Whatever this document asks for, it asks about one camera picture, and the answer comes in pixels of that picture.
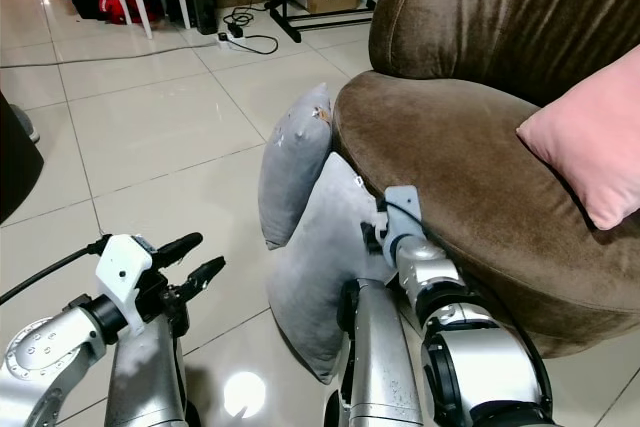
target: stool leg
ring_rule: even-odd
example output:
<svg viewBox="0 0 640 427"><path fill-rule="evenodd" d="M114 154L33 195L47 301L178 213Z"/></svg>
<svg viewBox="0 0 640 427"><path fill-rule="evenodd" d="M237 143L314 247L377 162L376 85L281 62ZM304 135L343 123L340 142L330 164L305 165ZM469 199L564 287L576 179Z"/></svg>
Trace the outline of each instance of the stool leg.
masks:
<svg viewBox="0 0 640 427"><path fill-rule="evenodd" d="M167 13L167 0L160 0L160 3L162 4L162 11L164 12L164 16L166 17L167 15L169 15Z"/></svg>
<svg viewBox="0 0 640 427"><path fill-rule="evenodd" d="M127 21L127 25L131 25L131 15L129 15L129 8L127 7L127 1L126 0L119 0L120 1L120 6L122 7L122 10L124 10L124 18Z"/></svg>
<svg viewBox="0 0 640 427"><path fill-rule="evenodd" d="M149 17L147 17L147 9L144 8L144 0L136 0L136 5L138 6L144 31L147 33L147 39L151 40L153 39L153 34L151 33L151 25L149 25Z"/></svg>
<svg viewBox="0 0 640 427"><path fill-rule="evenodd" d="M187 0L178 0L180 2L180 10L182 11L182 20L184 21L184 28L189 30L191 28L191 21L189 21L189 11L187 10Z"/></svg>

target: tiled floor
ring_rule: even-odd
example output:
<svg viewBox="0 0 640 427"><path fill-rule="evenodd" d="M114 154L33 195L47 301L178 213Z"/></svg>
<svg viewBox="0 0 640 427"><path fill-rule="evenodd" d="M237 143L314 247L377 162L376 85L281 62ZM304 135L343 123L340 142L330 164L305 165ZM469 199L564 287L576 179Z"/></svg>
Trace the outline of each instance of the tiled floor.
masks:
<svg viewBox="0 0 640 427"><path fill-rule="evenodd" d="M258 56L199 47L210 39L169 23L148 41L139 26L80 19L67 0L0 0L0 21L4 65L189 47L0 71L7 99L29 109L46 159L36 188L2 225L1 290L100 231L142 233L155 244L200 231L203 244L168 275L181 280L218 254L228 261L190 304L183 339L204 425L322 425L328 390L289 354L268 310L264 281L272 259L258 222L257 178L264 139L298 95L327 82L335 99L350 77L370 68L368 26L307 32L295 44L258 14L248 33L280 41L276 54ZM78 294L94 294L94 266L83 259L12 300L10 310L0 310L0 344ZM418 337L409 339L415 353ZM110 357L90 371L65 404L62 425L101 425L109 367ZM640 334L548 367L559 423L638 425ZM226 413L221 398L238 372L253 372L266 386L263 409L242 421Z"/></svg>

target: sofa cushion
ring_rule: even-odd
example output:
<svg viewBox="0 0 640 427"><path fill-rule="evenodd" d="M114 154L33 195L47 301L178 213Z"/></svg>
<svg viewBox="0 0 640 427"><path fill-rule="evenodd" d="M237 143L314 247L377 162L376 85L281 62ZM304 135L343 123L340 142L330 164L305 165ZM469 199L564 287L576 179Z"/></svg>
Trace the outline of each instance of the sofa cushion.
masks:
<svg viewBox="0 0 640 427"><path fill-rule="evenodd" d="M640 214L590 227L515 135L536 110L472 82L366 72L338 97L334 138L372 191L416 185L436 240L557 356L640 324Z"/></svg>

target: red bag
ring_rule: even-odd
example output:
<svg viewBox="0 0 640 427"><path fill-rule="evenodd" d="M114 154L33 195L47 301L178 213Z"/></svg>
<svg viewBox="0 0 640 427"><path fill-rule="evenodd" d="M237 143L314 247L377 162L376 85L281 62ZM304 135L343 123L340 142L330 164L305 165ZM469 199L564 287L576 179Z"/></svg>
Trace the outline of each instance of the red bag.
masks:
<svg viewBox="0 0 640 427"><path fill-rule="evenodd" d="M131 21L136 24L142 23L136 0L125 0L125 2L127 3L127 7L129 9ZM162 12L162 5L160 5L159 2L156 2L155 0L145 0L144 7L147 10L147 17L149 18L149 22L153 22L155 20L158 20L158 18L162 18L164 16L164 12ZM120 0L100 0L99 9L100 12L106 14L108 22L111 22L112 24L127 23L124 16L124 9L120 5Z"/></svg>

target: white plastic bracket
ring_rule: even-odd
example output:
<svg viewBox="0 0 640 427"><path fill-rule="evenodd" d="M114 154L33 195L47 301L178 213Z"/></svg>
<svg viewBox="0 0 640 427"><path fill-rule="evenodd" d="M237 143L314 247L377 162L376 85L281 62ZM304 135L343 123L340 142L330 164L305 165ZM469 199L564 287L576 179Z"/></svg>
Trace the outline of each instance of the white plastic bracket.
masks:
<svg viewBox="0 0 640 427"><path fill-rule="evenodd" d="M151 264L151 254L133 237L114 235L107 242L96 268L98 291L118 307L133 335L144 330L144 321L136 309L139 291L136 284Z"/></svg>

